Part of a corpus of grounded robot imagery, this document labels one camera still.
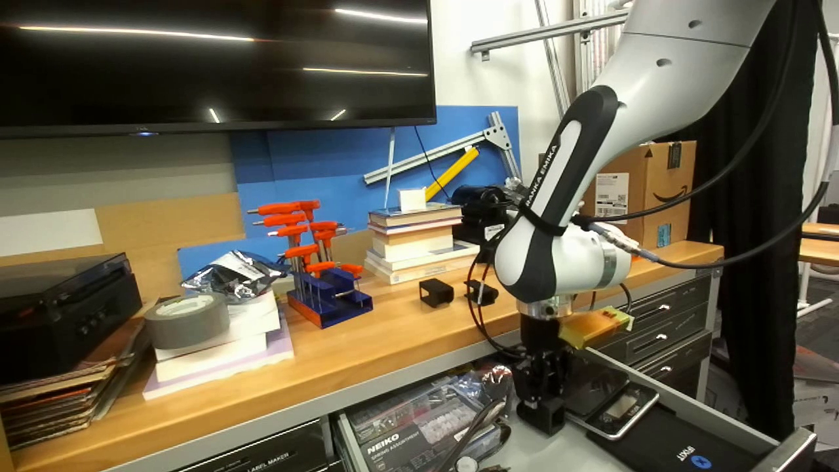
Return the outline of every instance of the cable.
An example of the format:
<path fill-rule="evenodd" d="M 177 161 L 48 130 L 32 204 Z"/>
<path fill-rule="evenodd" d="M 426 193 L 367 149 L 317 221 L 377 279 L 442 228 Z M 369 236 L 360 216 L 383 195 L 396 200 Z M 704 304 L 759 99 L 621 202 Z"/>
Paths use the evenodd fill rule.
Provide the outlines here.
<path fill-rule="evenodd" d="M 594 301 L 587 304 L 587 309 L 596 309 L 596 304 L 598 304 L 598 291 L 594 291 Z"/>
<path fill-rule="evenodd" d="M 655 265 L 663 265 L 663 267 L 676 267 L 676 270 L 717 270 L 717 267 L 730 267 L 730 265 L 736 265 L 736 262 L 744 262 L 767 249 L 772 249 L 773 244 L 778 244 L 782 238 L 788 238 L 790 235 L 801 231 L 806 221 L 810 221 L 814 210 L 822 204 L 824 195 L 828 193 L 828 183 L 819 183 L 819 193 L 816 197 L 810 200 L 807 210 L 793 223 L 788 227 L 782 235 L 772 236 L 769 241 L 736 254 L 736 258 L 730 258 L 730 261 L 722 261 L 722 262 L 713 262 L 713 265 L 684 265 L 684 262 L 668 262 L 668 261 L 662 261 L 658 254 L 654 252 L 646 252 L 646 249 L 636 249 L 618 238 L 615 238 L 609 231 L 604 231 L 598 223 L 594 227 L 596 235 L 600 235 L 604 238 L 609 238 L 611 244 L 617 244 L 618 249 L 630 252 L 630 254 L 638 254 L 638 258 L 646 258 Z"/>
<path fill-rule="evenodd" d="M 442 179 L 439 179 L 436 168 L 430 166 L 430 161 L 427 161 L 427 149 L 426 149 L 426 141 L 422 141 L 422 138 L 419 138 L 419 130 L 418 130 L 418 126 L 414 126 L 414 135 L 418 135 L 419 152 L 422 152 L 422 157 L 426 157 L 426 168 L 427 168 L 427 174 L 430 174 L 432 183 L 439 183 L 439 186 L 442 186 Z"/>
<path fill-rule="evenodd" d="M 717 186 L 718 181 L 723 181 L 742 161 L 750 157 L 754 147 L 759 144 L 759 139 L 767 135 L 767 130 L 772 126 L 772 118 L 776 115 L 778 106 L 782 106 L 782 92 L 788 89 L 788 80 L 790 80 L 790 71 L 793 71 L 793 50 L 797 44 L 797 18 L 801 18 L 801 12 L 795 9 L 793 12 L 793 18 L 790 18 L 790 38 L 788 38 L 788 48 L 785 48 L 785 63 L 782 63 L 782 71 L 776 77 L 776 88 L 773 88 L 773 96 L 769 99 L 769 106 L 764 107 L 761 114 L 761 122 L 759 126 L 754 130 L 754 135 L 742 141 L 742 147 L 735 152 L 735 161 L 727 162 L 713 179 L 708 179 L 706 183 L 700 183 L 698 190 L 688 193 L 688 195 L 679 195 L 676 200 L 668 200 L 658 207 L 649 207 L 649 210 L 638 210 L 638 212 L 624 212 L 624 216 L 598 216 L 598 217 L 590 217 L 596 223 L 607 223 L 607 221 L 632 221 L 632 217 L 646 217 L 646 216 L 655 216 L 655 212 L 663 212 L 663 210 L 671 210 L 698 195 L 706 195 L 712 186 Z"/>
<path fill-rule="evenodd" d="M 477 265 L 477 258 L 474 258 L 473 265 L 469 265 L 468 280 L 477 280 L 477 279 L 473 279 L 474 265 Z M 489 274 L 491 274 L 491 265 L 483 267 L 480 283 L 486 283 Z M 480 304 L 477 304 L 473 297 L 468 297 L 468 308 L 469 308 L 469 316 L 473 316 L 473 322 L 474 322 L 477 334 L 480 334 L 501 356 L 510 356 L 510 359 L 520 363 L 520 359 L 521 359 L 521 353 L 520 353 L 518 346 L 504 346 L 504 345 L 498 345 L 498 342 L 493 338 L 493 334 L 489 330 L 489 326 L 486 326 L 486 321 L 483 321 L 483 309 L 480 309 Z"/>
<path fill-rule="evenodd" d="M 483 261 L 483 258 L 491 261 L 491 262 L 486 262 L 480 279 L 474 279 L 477 261 Z M 477 252 L 474 261 L 473 261 L 473 265 L 469 265 L 469 270 L 468 270 L 468 283 L 469 283 L 469 280 L 486 283 L 489 276 L 491 276 L 491 267 L 493 267 L 493 254 Z M 520 353 L 518 346 L 504 346 L 504 345 L 498 345 L 498 342 L 493 338 L 493 334 L 489 330 L 489 326 L 486 326 L 486 321 L 483 321 L 483 308 L 474 301 L 474 297 L 468 297 L 468 308 L 469 308 L 469 316 L 473 316 L 473 322 L 474 322 L 477 334 L 480 334 L 501 356 L 520 363 L 520 359 L 521 359 L 521 353 Z"/>
<path fill-rule="evenodd" d="M 632 309 L 632 291 L 630 291 L 630 286 L 621 283 L 621 291 L 624 291 L 624 297 L 628 297 L 628 308 L 624 308 L 624 309 Z"/>

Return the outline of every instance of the black monitor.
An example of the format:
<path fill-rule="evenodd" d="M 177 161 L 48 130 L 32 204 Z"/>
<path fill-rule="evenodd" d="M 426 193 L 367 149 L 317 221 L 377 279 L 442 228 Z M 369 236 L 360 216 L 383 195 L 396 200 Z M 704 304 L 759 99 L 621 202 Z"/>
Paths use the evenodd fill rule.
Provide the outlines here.
<path fill-rule="evenodd" d="M 430 0 L 4 0 L 0 138 L 436 122 Z"/>

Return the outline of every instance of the cardboard box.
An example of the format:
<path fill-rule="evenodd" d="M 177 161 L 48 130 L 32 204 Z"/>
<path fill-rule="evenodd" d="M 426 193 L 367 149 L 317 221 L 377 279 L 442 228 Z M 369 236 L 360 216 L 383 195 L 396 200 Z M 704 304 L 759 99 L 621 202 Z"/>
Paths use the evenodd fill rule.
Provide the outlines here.
<path fill-rule="evenodd" d="M 696 141 L 654 141 L 609 162 L 584 193 L 584 216 L 628 216 L 692 193 Z M 688 238 L 689 202 L 617 223 L 646 249 Z"/>

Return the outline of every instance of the tape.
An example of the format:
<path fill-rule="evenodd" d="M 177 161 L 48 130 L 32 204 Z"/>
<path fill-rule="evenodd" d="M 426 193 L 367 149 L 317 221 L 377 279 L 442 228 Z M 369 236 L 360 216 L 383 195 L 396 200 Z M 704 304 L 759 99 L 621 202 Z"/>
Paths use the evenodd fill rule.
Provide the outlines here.
<path fill-rule="evenodd" d="M 229 334 L 230 318 L 224 297 L 179 297 L 148 316 L 156 349 L 185 349 Z"/>

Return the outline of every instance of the tool drawer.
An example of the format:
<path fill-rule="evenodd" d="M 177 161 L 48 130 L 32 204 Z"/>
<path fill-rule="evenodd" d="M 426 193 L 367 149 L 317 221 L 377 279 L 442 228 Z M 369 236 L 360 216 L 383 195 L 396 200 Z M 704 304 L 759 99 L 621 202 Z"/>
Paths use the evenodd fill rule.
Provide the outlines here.
<path fill-rule="evenodd" d="M 708 355 L 712 355 L 712 334 L 700 334 L 658 356 L 651 356 L 649 363 L 638 366 L 638 370 L 688 397 L 698 397 L 698 389 L 700 389 L 698 374 L 704 367 L 704 359 L 708 359 Z"/>
<path fill-rule="evenodd" d="M 628 366 L 639 366 L 674 349 L 684 338 L 706 334 L 712 290 L 713 279 L 698 276 L 683 286 L 636 301 L 628 309 L 636 318 L 632 330 L 598 349 Z"/>

